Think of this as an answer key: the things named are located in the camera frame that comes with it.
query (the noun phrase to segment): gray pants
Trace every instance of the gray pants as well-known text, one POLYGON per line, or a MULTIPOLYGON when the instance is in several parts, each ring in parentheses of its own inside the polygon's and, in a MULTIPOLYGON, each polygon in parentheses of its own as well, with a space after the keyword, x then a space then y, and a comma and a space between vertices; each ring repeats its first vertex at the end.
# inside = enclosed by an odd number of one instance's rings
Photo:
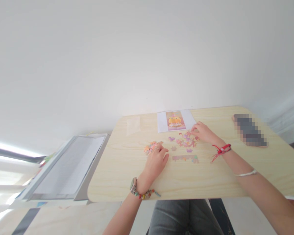
POLYGON ((223 234, 204 199, 157 201, 149 235, 223 234))

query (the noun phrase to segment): watch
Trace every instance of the watch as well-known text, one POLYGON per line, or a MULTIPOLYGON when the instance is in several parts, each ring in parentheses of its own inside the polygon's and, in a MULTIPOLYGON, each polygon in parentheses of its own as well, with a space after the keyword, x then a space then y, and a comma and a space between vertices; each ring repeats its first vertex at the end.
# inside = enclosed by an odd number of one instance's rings
POLYGON ((131 193, 134 194, 135 196, 138 195, 138 192, 136 191, 136 182, 137 182, 137 178, 134 177, 132 179, 132 183, 131 183, 131 187, 130 187, 131 193))

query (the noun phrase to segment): silver bangle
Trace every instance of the silver bangle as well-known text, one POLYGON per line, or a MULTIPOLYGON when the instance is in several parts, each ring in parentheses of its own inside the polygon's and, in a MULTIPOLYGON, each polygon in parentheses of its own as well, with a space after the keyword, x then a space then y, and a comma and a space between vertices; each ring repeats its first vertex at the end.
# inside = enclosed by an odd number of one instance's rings
POLYGON ((253 169, 251 172, 248 172, 246 174, 239 174, 239 175, 236 175, 234 174, 235 176, 247 176, 247 175, 255 175, 257 174, 257 171, 255 169, 253 169))

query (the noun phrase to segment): wooden table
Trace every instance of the wooden table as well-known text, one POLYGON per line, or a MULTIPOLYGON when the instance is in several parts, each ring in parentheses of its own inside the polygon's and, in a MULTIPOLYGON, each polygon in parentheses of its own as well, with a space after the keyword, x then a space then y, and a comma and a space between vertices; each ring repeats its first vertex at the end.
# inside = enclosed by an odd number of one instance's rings
MULTIPOLYGON (((258 123, 269 141, 269 147, 248 147, 238 138, 231 119, 233 114, 252 114, 243 107, 223 107, 197 109, 191 111, 196 121, 205 123, 220 136, 257 171, 265 176, 284 195, 294 195, 294 150, 268 126, 258 123)), ((133 177, 142 172, 146 155, 144 147, 152 141, 163 141, 169 149, 168 163, 161 175, 153 183, 161 198, 151 196, 151 200, 220 198, 246 196, 236 177, 222 157, 212 164, 216 149, 199 141, 192 153, 170 142, 169 136, 178 138, 181 131, 157 133, 157 114, 140 116, 141 131, 126 136, 127 119, 122 117, 116 124, 104 150, 97 169, 88 187, 88 197, 93 202, 122 201, 129 193, 133 177), (172 160, 175 155, 196 154, 199 163, 191 160, 172 160)))

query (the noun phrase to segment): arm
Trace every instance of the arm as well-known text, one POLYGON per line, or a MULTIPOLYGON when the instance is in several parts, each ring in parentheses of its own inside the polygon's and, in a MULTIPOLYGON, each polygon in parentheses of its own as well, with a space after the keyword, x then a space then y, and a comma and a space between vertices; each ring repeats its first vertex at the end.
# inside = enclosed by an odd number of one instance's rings
MULTIPOLYGON (((166 154, 166 152, 169 150, 165 149, 161 144, 158 144, 156 147, 158 149, 155 148, 148 156, 145 168, 137 179, 136 189, 139 194, 144 194, 150 189, 152 183, 160 175, 168 161, 169 154, 166 154)), ((130 234, 140 204, 141 199, 129 193, 104 230, 103 235, 130 234)))
MULTIPOLYGON (((192 134, 220 148, 226 145, 202 122, 193 126, 192 134)), ((222 157, 234 174, 245 174, 253 170, 234 150, 223 154, 222 157)), ((237 180, 278 234, 294 234, 294 207, 265 177, 257 173, 237 177, 237 180)))

